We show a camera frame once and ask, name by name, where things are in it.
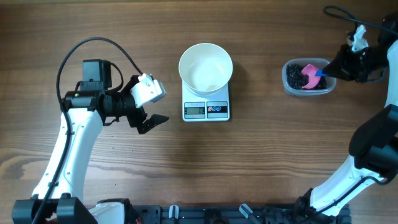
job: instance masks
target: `digital display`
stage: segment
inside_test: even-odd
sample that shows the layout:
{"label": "digital display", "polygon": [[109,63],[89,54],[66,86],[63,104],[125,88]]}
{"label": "digital display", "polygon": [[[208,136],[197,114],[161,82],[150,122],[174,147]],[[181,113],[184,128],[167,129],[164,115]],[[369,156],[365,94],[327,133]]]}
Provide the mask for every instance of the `digital display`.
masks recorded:
{"label": "digital display", "polygon": [[187,108],[187,114],[203,114],[203,108]]}

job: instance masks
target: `plastic container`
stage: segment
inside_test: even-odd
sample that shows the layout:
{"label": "plastic container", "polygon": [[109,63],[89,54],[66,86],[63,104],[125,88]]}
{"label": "plastic container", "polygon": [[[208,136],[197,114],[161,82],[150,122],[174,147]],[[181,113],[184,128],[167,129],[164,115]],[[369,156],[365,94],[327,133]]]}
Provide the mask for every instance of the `plastic container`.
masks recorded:
{"label": "plastic container", "polygon": [[286,94],[293,96],[316,96],[331,92],[336,86],[336,78],[325,77],[326,78],[326,89],[323,90],[295,90],[287,82],[286,68],[288,65],[297,64],[303,67],[308,64],[312,64],[315,67],[322,69],[327,66],[330,62],[323,58],[298,58],[288,61],[282,69],[282,81],[284,83]]}

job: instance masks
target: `pink object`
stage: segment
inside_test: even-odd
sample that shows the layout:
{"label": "pink object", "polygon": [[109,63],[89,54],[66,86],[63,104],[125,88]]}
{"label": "pink object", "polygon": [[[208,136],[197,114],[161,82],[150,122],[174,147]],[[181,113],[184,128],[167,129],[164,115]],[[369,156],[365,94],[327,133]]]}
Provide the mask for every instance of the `pink object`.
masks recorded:
{"label": "pink object", "polygon": [[312,89],[319,83],[321,77],[316,76],[318,70],[319,68],[311,64],[308,64],[305,68],[303,68],[301,74],[308,75],[308,83],[303,86],[304,89]]}

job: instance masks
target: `wood grain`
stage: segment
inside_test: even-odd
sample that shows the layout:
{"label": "wood grain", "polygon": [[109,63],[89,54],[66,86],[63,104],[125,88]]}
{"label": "wood grain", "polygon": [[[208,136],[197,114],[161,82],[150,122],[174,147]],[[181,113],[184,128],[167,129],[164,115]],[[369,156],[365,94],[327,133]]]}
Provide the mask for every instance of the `wood grain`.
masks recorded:
{"label": "wood grain", "polygon": [[[380,23],[396,1],[151,1],[0,6],[0,223],[16,199],[29,198],[50,158],[60,124],[55,77],[65,54],[91,36],[122,45],[167,96],[146,106],[170,116],[138,135],[126,119],[103,129],[91,154],[85,204],[128,197],[133,204],[292,203],[346,159],[355,129],[384,106],[387,79],[338,81],[330,94],[284,93],[281,69],[293,58],[332,60],[353,25],[322,14],[327,4]],[[367,38],[376,43],[378,31]],[[231,120],[184,123],[178,60],[212,42],[232,57]],[[83,59],[137,74],[112,45],[78,49],[62,94],[81,80]],[[119,82],[116,75],[114,82]],[[372,186],[350,202],[353,223],[395,223],[398,185]]]}
{"label": "wood grain", "polygon": [[0,0],[0,4],[59,4],[59,3],[93,3],[93,2],[167,2],[170,0]]}

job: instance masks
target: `white bowl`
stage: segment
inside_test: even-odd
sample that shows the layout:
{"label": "white bowl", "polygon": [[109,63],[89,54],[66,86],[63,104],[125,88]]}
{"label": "white bowl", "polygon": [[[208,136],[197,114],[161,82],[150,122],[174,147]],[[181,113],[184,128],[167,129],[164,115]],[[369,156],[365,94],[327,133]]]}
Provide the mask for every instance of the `white bowl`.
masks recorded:
{"label": "white bowl", "polygon": [[181,56],[178,65],[181,79],[199,95],[217,92],[232,76],[231,57],[220,46],[196,44]]}

